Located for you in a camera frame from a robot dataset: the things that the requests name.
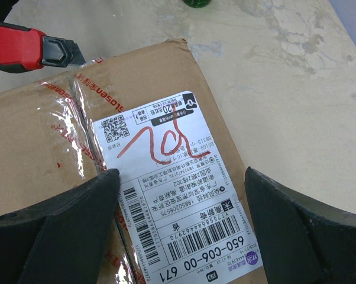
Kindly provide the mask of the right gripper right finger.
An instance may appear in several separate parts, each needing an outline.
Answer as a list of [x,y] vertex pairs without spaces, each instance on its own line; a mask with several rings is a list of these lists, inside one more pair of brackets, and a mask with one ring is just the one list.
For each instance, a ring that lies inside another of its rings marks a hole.
[[250,167],[245,191],[268,283],[356,283],[356,214]]

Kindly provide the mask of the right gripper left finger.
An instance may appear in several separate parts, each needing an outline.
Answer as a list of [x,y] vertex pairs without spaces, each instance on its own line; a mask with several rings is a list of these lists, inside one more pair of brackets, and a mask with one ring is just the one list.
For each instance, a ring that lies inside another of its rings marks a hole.
[[96,283],[120,176],[97,177],[0,216],[0,283]]

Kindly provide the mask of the brown cardboard express box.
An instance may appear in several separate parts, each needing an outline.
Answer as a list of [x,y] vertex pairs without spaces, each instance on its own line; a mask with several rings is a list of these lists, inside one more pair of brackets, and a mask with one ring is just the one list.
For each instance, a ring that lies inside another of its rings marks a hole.
[[[109,170],[95,138],[95,121],[186,91],[198,100],[250,223],[245,167],[207,81],[182,39],[98,60],[75,72],[1,93],[0,216]],[[252,272],[249,283],[266,281],[262,265]],[[147,283],[118,199],[96,283]]]

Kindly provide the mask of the red black utility knife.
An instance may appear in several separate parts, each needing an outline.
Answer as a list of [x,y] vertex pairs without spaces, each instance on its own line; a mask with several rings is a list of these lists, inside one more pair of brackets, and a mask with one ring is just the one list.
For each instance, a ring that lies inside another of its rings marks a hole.
[[86,63],[73,40],[42,31],[0,22],[0,71],[25,73],[44,66],[80,66]]

